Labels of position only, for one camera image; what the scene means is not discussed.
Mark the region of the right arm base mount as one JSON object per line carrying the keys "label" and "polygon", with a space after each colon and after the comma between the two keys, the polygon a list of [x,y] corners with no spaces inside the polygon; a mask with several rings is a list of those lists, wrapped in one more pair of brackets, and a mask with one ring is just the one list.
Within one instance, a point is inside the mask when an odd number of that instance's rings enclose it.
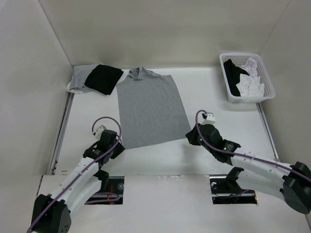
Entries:
{"label": "right arm base mount", "polygon": [[210,176],[213,204],[257,204],[255,191],[241,189],[235,182],[231,185],[226,176]]}

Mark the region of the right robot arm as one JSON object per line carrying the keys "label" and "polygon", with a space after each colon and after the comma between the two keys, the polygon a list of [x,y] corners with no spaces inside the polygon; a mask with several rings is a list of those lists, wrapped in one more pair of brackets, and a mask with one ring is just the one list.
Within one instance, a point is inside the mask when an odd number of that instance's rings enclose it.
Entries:
{"label": "right robot arm", "polygon": [[204,147],[219,162],[233,168],[225,186],[259,191],[284,201],[302,214],[311,212],[311,170],[302,162],[294,165],[243,154],[240,144],[223,139],[211,124],[198,124],[186,134],[191,145]]}

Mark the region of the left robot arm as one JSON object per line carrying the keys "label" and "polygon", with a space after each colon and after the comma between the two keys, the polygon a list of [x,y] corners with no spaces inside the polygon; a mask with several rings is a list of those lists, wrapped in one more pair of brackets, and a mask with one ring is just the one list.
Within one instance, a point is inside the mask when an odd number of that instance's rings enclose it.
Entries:
{"label": "left robot arm", "polygon": [[124,150],[117,132],[103,130],[100,139],[85,150],[72,173],[49,194],[38,195],[27,231],[67,233],[73,214],[95,193],[102,194],[108,190],[109,174],[102,167]]}

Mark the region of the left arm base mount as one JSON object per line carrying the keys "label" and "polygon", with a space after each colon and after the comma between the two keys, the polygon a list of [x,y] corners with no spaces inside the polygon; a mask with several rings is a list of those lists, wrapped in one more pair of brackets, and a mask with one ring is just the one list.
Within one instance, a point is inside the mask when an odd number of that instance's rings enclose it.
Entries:
{"label": "left arm base mount", "polygon": [[93,194],[86,205],[122,205],[125,177],[109,177],[109,182]]}

